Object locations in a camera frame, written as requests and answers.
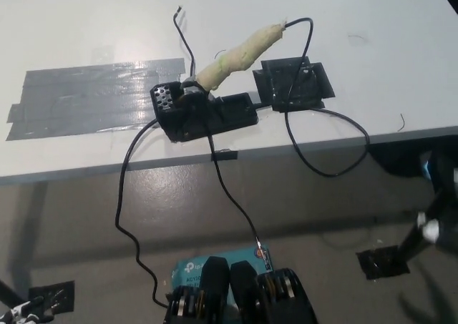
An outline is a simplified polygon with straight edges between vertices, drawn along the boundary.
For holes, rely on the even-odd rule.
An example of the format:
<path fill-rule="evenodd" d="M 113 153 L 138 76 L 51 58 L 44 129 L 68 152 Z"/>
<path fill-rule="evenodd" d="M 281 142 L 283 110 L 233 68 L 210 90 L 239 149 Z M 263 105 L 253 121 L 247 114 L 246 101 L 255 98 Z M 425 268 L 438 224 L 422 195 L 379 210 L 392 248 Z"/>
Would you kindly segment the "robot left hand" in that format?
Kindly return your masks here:
<path fill-rule="evenodd" d="M 50 323 L 54 320 L 53 313 L 47 313 L 43 309 L 44 298 L 35 297 L 30 301 L 22 303 L 9 309 L 1 316 L 1 324 L 14 323 Z"/>

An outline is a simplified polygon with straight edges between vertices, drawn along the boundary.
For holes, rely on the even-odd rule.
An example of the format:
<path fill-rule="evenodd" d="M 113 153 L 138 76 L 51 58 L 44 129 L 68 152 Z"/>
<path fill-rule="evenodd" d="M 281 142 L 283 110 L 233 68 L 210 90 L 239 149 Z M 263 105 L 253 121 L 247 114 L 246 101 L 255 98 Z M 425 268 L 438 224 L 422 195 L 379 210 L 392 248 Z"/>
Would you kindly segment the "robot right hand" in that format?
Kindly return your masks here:
<path fill-rule="evenodd" d="M 424 170 L 434 189 L 434 199 L 420 212 L 416 227 L 421 237 L 438 249 L 457 255 L 457 160 L 433 152 Z"/>

